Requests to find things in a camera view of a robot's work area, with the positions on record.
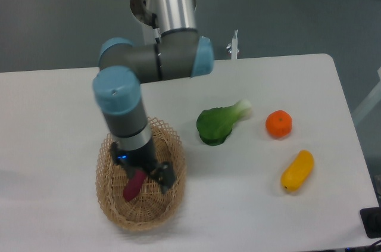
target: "wicker basket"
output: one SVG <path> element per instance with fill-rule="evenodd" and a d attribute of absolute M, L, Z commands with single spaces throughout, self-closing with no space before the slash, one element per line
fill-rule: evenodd
<path fill-rule="evenodd" d="M 96 167 L 96 195 L 101 209 L 110 221 L 130 231 L 145 231 L 163 224 L 176 212 L 185 189 L 186 164 L 179 136 L 162 120 L 148 121 L 157 160 L 171 161 L 177 178 L 165 195 L 156 182 L 146 178 L 140 194 L 132 201 L 124 200 L 122 192 L 128 178 L 120 166 L 113 165 L 110 134 L 103 141 Z"/>

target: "blue joint cap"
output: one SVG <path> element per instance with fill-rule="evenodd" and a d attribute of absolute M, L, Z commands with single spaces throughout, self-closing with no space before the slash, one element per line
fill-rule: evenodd
<path fill-rule="evenodd" d="M 214 53 L 210 39 L 201 36 L 198 41 L 195 63 L 193 64 L 192 75 L 200 76 L 212 72 L 214 65 Z"/>
<path fill-rule="evenodd" d="M 120 43 L 123 43 L 125 45 L 130 45 L 130 46 L 134 46 L 133 42 L 130 41 L 129 39 L 125 39 L 125 38 L 111 38 L 109 39 L 108 41 L 106 41 L 102 47 L 101 47 L 101 52 L 99 53 L 99 58 L 101 58 L 102 54 L 108 50 L 110 47 L 112 47 L 113 45 L 118 45 Z"/>
<path fill-rule="evenodd" d="M 124 115 L 132 111 L 141 99 L 140 82 L 125 66 L 101 70 L 93 80 L 96 103 L 103 113 Z"/>

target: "white table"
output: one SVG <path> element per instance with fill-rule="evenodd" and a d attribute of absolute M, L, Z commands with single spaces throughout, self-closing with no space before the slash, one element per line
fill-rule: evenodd
<path fill-rule="evenodd" d="M 148 114 L 168 121 L 186 152 L 186 195 L 150 232 L 124 232 L 95 195 L 107 134 L 91 90 L 98 69 L 0 74 L 1 251 L 305 251 L 371 244 L 359 210 L 377 206 L 333 60 L 301 55 L 216 61 L 209 76 L 142 85 Z M 251 119 L 217 147 L 196 118 L 249 99 Z M 282 109 L 292 134 L 269 137 Z M 316 166 L 295 195 L 280 176 L 301 149 Z"/>

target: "toy vegetable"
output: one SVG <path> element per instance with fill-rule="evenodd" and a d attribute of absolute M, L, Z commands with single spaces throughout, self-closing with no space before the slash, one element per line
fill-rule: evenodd
<path fill-rule="evenodd" d="M 201 140 L 210 146 L 222 144 L 241 118 L 251 115 L 252 106 L 247 99 L 233 106 L 204 110 L 197 118 L 197 130 Z"/>

